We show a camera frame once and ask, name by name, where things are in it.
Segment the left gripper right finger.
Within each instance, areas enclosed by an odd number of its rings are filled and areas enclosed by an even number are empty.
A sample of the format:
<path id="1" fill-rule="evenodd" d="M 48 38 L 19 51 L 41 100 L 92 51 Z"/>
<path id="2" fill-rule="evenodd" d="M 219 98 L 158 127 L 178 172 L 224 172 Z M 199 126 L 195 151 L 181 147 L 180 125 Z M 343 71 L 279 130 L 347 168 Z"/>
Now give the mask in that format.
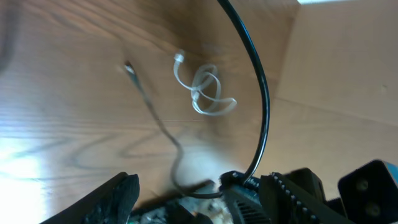
<path id="1" fill-rule="evenodd" d="M 261 176 L 259 200 L 271 223 L 352 223 L 277 172 Z"/>

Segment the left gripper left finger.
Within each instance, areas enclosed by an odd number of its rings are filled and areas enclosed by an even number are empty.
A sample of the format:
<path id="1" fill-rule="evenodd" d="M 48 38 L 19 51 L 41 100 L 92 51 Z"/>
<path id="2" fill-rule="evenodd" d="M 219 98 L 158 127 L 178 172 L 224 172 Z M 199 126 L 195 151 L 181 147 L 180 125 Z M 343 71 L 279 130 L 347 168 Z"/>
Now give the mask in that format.
<path id="1" fill-rule="evenodd" d="M 120 172 L 42 224 L 126 224 L 139 192 L 138 175 Z"/>

